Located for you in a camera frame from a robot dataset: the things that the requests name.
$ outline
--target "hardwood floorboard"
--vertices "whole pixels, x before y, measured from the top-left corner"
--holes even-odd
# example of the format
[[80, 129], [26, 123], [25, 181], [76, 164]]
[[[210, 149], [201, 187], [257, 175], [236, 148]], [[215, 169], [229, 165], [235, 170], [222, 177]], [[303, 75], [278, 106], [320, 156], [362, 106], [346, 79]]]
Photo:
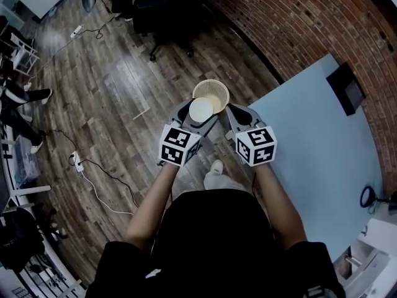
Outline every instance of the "hardwood floorboard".
[[[104, 0], [110, 6], [110, 0]], [[53, 17], [38, 25], [28, 22], [26, 36], [34, 36], [42, 64], [69, 41], [80, 24], [94, 30], [112, 18], [100, 0], [90, 14], [80, 0], [65, 0]], [[278, 86], [274, 77], [249, 47], [223, 22], [208, 13], [201, 33], [190, 40], [189, 58], [175, 43], [161, 46], [156, 62], [149, 61], [154, 46], [151, 34], [134, 33], [133, 24], [114, 19], [97, 32], [85, 32], [59, 51], [32, 80], [32, 89], [52, 88], [46, 106], [34, 104], [33, 124], [43, 130], [62, 130], [76, 144], [81, 158], [100, 164], [132, 189], [139, 204], [158, 174], [158, 140], [171, 109], [191, 97], [205, 79], [219, 79], [230, 90], [231, 102], [248, 105]], [[203, 189], [203, 179], [216, 159], [225, 173], [251, 188], [252, 173], [240, 165], [225, 139], [224, 115], [203, 142], [198, 155], [181, 168], [172, 189], [173, 198]], [[85, 285], [92, 282], [107, 242], [120, 240], [130, 215], [108, 210], [93, 187], [68, 158], [74, 145], [58, 132], [49, 132], [38, 152], [40, 182], [51, 184], [38, 199], [54, 207], [56, 221], [68, 238], [60, 253]], [[111, 208], [134, 212], [130, 191], [110, 179], [97, 166], [84, 163], [85, 175], [98, 196]]]

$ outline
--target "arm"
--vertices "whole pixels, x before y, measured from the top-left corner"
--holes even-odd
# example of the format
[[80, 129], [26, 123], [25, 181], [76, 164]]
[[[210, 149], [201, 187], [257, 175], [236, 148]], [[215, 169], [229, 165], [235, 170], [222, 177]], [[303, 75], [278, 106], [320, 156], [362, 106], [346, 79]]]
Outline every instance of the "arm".
[[302, 219], [268, 164], [256, 167], [270, 224], [284, 249], [306, 241]]
[[125, 242], [143, 251], [150, 251], [178, 170], [178, 166], [170, 163], [163, 166], [132, 217], [123, 239]]

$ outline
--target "black office chair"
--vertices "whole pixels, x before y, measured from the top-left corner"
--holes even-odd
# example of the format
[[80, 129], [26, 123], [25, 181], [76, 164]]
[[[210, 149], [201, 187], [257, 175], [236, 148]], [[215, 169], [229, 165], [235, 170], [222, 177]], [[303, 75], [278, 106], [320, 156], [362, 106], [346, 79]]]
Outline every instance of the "black office chair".
[[193, 48], [186, 37], [199, 25], [204, 0], [135, 0], [133, 25], [137, 34], [157, 34], [156, 45], [150, 52], [150, 60], [159, 46], [173, 40], [187, 56], [192, 57]]

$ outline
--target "black speaker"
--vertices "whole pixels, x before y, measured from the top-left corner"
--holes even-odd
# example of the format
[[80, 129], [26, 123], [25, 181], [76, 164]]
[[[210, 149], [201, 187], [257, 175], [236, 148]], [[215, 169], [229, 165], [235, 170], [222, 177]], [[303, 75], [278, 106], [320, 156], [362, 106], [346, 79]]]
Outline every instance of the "black speaker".
[[365, 94], [349, 64], [343, 63], [327, 77], [327, 81], [334, 90], [346, 115], [355, 114], [355, 111], [365, 99]]

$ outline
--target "black shirt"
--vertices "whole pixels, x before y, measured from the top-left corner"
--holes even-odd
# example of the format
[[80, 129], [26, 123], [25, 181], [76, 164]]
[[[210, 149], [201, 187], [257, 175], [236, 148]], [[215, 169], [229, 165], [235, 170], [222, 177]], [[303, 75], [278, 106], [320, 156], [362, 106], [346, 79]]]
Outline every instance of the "black shirt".
[[303, 297], [320, 286], [344, 297], [323, 243], [283, 251], [249, 193], [186, 192], [166, 211], [151, 255], [110, 242], [86, 297], [237, 294]]

